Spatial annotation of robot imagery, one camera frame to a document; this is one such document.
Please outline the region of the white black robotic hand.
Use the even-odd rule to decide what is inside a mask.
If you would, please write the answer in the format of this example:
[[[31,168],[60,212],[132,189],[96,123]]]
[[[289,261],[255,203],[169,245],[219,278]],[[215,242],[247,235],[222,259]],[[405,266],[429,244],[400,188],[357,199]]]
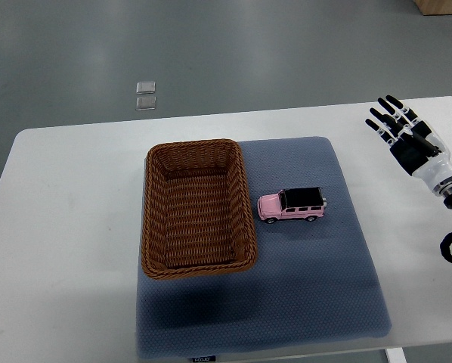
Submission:
[[[377,100],[365,123],[389,146],[391,155],[410,176],[422,180],[435,195],[452,194],[451,152],[438,133],[397,98]]]

